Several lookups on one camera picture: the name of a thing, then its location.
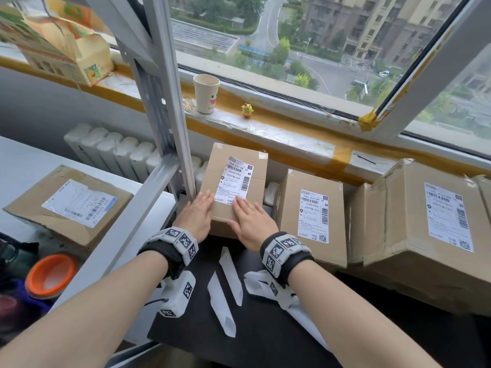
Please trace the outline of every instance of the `cartoon face on cup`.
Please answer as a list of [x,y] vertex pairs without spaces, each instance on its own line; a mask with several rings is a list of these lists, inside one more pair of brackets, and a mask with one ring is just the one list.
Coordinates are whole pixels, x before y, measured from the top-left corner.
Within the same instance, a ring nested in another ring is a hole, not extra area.
[[193,77],[196,94],[196,109],[204,114],[212,113],[217,103],[220,80],[211,75],[196,75]]

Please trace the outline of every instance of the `window sill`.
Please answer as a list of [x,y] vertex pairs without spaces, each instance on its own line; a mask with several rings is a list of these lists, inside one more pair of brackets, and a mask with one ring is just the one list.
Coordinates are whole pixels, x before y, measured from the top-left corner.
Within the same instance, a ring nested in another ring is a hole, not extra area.
[[[34,71],[15,47],[12,49],[12,46],[5,47],[4,45],[0,44],[0,66],[66,86],[76,87],[69,81]],[[259,86],[258,80],[261,80],[261,84],[273,83],[276,91],[288,96],[295,95],[298,98],[305,98],[309,102],[317,101],[318,104],[322,104],[322,100],[332,100],[332,103],[336,105],[352,105],[353,108],[347,108],[351,113],[353,113],[353,109],[359,111],[360,114],[366,110],[365,106],[356,103],[332,98],[187,54],[178,52],[178,59],[182,65],[193,66],[195,69],[218,75],[220,70],[223,73],[224,69],[227,69],[227,77],[240,80],[246,84]],[[117,51],[114,51],[114,61],[116,72],[113,75],[93,87],[81,85],[80,89],[144,112],[136,84],[132,78],[127,77],[131,75],[131,71],[127,66],[124,66]],[[182,93],[194,97],[194,88],[191,84],[193,73],[180,70],[180,76]],[[244,119],[241,115],[240,106],[245,100],[252,102],[255,106],[254,116],[250,120]],[[308,118],[309,123],[298,121],[305,121],[306,118]],[[212,115],[187,114],[187,127],[191,131],[240,147],[266,149],[270,158],[275,161],[315,173],[320,177],[338,179],[352,185],[374,181],[394,165],[396,160],[404,157],[417,158],[429,166],[453,173],[465,173],[469,176],[491,170],[491,166],[482,168],[446,160],[438,156],[438,153],[433,154],[426,151],[424,147],[418,147],[416,149],[420,151],[413,152],[363,139],[355,139],[346,134],[321,128],[315,123],[316,121],[323,122],[323,126],[326,126],[328,121],[330,126],[332,124],[334,128],[338,126],[343,129],[343,132],[351,130],[355,134],[359,131],[356,122],[332,115],[327,116],[322,111],[287,100],[272,98],[267,94],[257,93],[228,83],[221,86],[217,109]],[[410,142],[405,140],[403,144],[408,145]]]

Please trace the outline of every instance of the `road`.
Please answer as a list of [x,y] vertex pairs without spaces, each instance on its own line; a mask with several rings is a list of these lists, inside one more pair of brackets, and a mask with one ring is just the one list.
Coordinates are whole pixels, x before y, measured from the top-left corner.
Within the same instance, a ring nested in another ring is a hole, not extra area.
[[[287,0],[268,0],[264,6],[256,32],[251,36],[242,36],[240,43],[243,44],[249,39],[251,46],[254,48],[269,52],[273,51],[273,48],[279,42],[277,31],[278,17],[281,6],[285,1]],[[359,70],[297,51],[290,51],[290,58],[301,60],[312,77],[319,81],[318,92],[338,98],[345,98],[345,94],[351,88],[354,78],[359,80],[378,78],[371,71]]]

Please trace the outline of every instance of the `cardboard box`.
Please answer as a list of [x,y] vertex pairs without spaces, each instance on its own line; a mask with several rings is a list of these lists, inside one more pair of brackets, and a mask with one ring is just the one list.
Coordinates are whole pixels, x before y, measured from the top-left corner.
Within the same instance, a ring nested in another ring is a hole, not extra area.
[[[237,221],[237,217],[232,210],[231,203],[226,204],[226,202],[217,201],[217,199],[226,200],[226,198],[219,197],[218,189],[225,168],[227,168],[227,165],[229,164],[230,157],[253,167],[245,197],[253,204],[258,203],[262,205],[264,185],[266,183],[267,153],[254,151],[247,148],[224,145],[216,142],[213,144],[212,153],[210,155],[210,160],[208,161],[208,166],[206,168],[206,173],[203,177],[203,183],[200,190],[210,190],[215,193],[215,202],[212,207],[213,217],[210,234],[237,238],[236,234],[227,224],[227,221]],[[235,176],[237,177],[237,181],[239,183],[237,193],[240,191],[245,193],[243,190],[240,190],[242,188],[244,176],[239,175],[238,172],[235,174]],[[233,199],[235,195],[236,194],[231,192],[230,198]]]
[[348,245],[348,263],[363,262],[363,245],[367,228],[367,200],[371,185],[364,183],[348,202],[346,207],[346,241]]
[[484,176],[476,176],[472,180],[476,182],[479,187],[484,207],[488,213],[488,219],[491,222],[491,180]]
[[92,86],[114,70],[106,40],[74,22],[28,17],[4,5],[0,35],[14,43],[35,70],[53,76]]
[[275,206],[280,231],[298,237],[316,260],[347,266],[342,183],[289,169]]
[[3,210],[47,228],[67,244],[92,250],[132,197],[130,192],[60,165]]
[[442,309],[491,316],[491,226],[477,185],[401,160],[368,190],[363,264]]

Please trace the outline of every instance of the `rooftop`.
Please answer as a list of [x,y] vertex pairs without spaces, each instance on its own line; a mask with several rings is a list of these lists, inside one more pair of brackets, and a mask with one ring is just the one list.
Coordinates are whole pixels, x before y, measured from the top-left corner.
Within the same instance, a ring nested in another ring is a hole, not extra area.
[[172,32],[175,40],[210,50],[215,48],[218,52],[225,54],[239,41],[238,37],[176,19],[172,20]]

